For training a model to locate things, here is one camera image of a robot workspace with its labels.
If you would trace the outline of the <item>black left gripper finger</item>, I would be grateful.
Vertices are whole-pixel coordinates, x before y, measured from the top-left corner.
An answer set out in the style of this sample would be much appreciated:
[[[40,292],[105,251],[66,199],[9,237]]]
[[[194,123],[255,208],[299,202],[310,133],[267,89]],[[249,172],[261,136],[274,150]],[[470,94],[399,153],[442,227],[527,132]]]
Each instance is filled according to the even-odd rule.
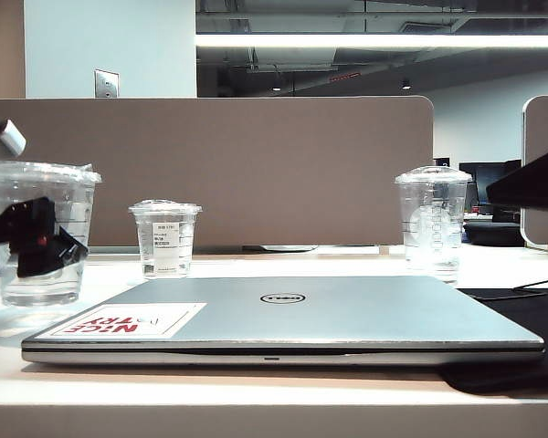
[[[55,203],[40,197],[11,205],[22,214],[15,226],[17,236],[9,244],[17,255],[17,276],[42,276],[83,261],[88,248],[68,233],[56,220]]]

